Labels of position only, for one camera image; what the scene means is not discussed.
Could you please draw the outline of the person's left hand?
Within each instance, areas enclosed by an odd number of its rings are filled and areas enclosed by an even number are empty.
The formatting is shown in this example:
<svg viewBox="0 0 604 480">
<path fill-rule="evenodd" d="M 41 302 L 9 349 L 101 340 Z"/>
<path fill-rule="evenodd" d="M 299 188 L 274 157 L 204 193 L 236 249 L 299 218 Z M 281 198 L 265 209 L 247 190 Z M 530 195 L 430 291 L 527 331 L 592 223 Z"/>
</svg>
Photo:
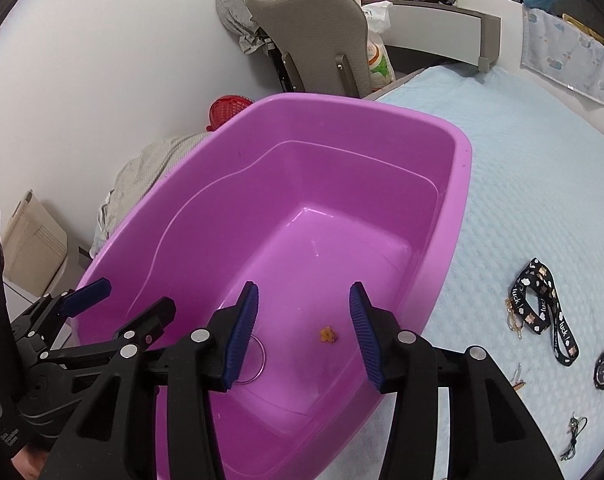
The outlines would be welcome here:
<svg viewBox="0 0 604 480">
<path fill-rule="evenodd" d="M 48 453 L 25 446 L 11 459 L 12 466 L 25 480 L 37 480 L 45 466 Z"/>
</svg>

